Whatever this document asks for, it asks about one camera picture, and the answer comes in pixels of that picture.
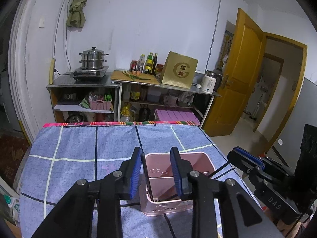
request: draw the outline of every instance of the person's hand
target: person's hand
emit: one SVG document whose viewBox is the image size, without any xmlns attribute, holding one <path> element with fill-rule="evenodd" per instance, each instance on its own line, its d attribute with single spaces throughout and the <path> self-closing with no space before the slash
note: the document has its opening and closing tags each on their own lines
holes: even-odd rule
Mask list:
<svg viewBox="0 0 317 238">
<path fill-rule="evenodd" d="M 270 209 L 266 208 L 264 213 L 272 222 L 274 222 L 276 220 L 276 218 L 273 216 L 273 213 Z M 281 231 L 281 233 L 284 236 L 286 236 L 294 224 L 295 224 L 295 222 L 290 224 L 290 225 L 287 225 L 282 220 L 279 220 L 277 223 L 277 229 L 279 229 Z M 291 233 L 287 236 L 287 238 L 294 238 L 296 236 L 296 234 L 298 233 L 300 226 L 301 226 L 301 223 L 298 222 L 296 224 L 296 226 L 293 228 L 293 230 L 291 231 Z"/>
</svg>

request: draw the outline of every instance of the green bottle cap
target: green bottle cap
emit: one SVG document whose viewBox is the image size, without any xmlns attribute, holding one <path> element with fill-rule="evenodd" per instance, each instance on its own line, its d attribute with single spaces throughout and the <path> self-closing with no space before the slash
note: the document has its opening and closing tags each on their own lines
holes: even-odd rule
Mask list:
<svg viewBox="0 0 317 238">
<path fill-rule="evenodd" d="M 5 202 L 7 202 L 7 204 L 9 205 L 11 203 L 10 196 L 8 196 L 8 195 L 3 195 L 3 196 L 4 196 L 4 199 L 5 199 Z"/>
</svg>

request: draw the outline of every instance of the rug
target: rug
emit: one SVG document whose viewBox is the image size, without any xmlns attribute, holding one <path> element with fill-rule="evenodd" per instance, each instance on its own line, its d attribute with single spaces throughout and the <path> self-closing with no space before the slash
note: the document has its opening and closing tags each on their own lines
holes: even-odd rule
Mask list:
<svg viewBox="0 0 317 238">
<path fill-rule="evenodd" d="M 0 137 L 0 176 L 10 187 L 28 147 L 25 139 L 5 134 Z"/>
</svg>

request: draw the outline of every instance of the gold box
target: gold box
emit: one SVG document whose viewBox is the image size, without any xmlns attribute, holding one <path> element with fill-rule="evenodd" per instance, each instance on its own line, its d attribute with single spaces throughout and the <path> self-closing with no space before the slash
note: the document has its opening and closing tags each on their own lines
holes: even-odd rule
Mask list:
<svg viewBox="0 0 317 238">
<path fill-rule="evenodd" d="M 170 51 L 161 74 L 162 84 L 191 88 L 197 63 L 197 59 Z"/>
</svg>

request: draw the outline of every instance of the green curtain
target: green curtain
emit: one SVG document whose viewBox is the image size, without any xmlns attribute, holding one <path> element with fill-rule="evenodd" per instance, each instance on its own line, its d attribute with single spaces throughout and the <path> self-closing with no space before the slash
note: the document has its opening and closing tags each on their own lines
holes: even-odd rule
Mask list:
<svg viewBox="0 0 317 238">
<path fill-rule="evenodd" d="M 66 22 L 67 27 L 84 27 L 86 19 L 82 9 L 86 6 L 86 2 L 87 0 L 73 0 L 69 8 L 69 16 Z"/>
</svg>

